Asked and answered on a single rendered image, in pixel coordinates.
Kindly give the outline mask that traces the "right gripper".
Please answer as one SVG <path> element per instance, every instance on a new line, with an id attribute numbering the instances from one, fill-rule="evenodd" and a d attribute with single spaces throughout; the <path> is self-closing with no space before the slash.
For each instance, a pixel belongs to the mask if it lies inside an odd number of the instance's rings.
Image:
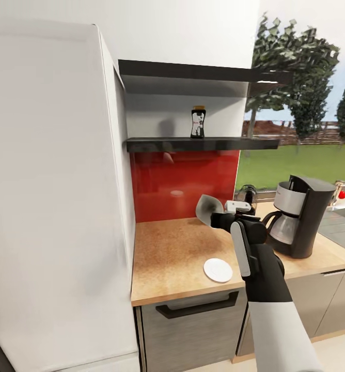
<path id="1" fill-rule="evenodd" d="M 229 217 L 234 216 L 232 213 L 215 213 L 213 212 L 211 215 L 211 227 L 212 228 L 221 228 L 228 232 L 226 227 L 226 221 Z"/>

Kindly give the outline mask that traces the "bottle of coffee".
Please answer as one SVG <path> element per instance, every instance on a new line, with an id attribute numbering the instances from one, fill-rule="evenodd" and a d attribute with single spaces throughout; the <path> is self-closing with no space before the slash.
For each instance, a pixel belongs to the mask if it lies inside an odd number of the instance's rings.
<path id="1" fill-rule="evenodd" d="M 205 106 L 194 106 L 192 110 L 193 127 L 191 138 L 205 138 L 203 123 L 206 116 Z"/>

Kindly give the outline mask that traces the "electric kettle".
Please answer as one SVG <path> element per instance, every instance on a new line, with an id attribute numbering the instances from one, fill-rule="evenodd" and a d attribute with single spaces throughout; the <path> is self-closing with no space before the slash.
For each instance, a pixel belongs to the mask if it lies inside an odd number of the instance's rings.
<path id="1" fill-rule="evenodd" d="M 250 211 L 238 211 L 236 214 L 247 214 L 255 215 L 257 209 L 257 192 L 256 187 L 253 184 L 246 184 L 242 186 L 241 190 L 238 193 L 236 201 L 238 202 L 247 202 L 251 206 Z"/>

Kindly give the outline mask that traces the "saucer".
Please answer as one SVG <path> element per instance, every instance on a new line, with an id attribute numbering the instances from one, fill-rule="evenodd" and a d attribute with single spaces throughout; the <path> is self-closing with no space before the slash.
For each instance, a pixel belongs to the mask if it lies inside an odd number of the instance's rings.
<path id="1" fill-rule="evenodd" d="M 204 265 L 205 273 L 217 282 L 227 282 L 232 278 L 231 266 L 217 258 L 209 259 Z"/>

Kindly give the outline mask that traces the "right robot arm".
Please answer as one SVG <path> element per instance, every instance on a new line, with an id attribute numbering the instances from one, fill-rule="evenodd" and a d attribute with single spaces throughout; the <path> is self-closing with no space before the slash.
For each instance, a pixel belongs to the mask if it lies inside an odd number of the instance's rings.
<path id="1" fill-rule="evenodd" d="M 326 372 L 307 335 L 284 279 L 285 268 L 265 244 L 267 225 L 247 202 L 228 200 L 211 227 L 231 233 L 252 321 L 257 372 Z"/>

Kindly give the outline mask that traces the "paper coffee filter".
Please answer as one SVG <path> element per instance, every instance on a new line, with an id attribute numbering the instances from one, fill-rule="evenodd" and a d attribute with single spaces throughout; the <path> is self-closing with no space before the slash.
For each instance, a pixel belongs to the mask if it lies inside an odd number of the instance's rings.
<path id="1" fill-rule="evenodd" d="M 224 213 L 222 203 L 214 197 L 203 194 L 196 207 L 197 218 L 200 219 L 204 224 L 211 227 L 210 217 L 213 212 Z"/>

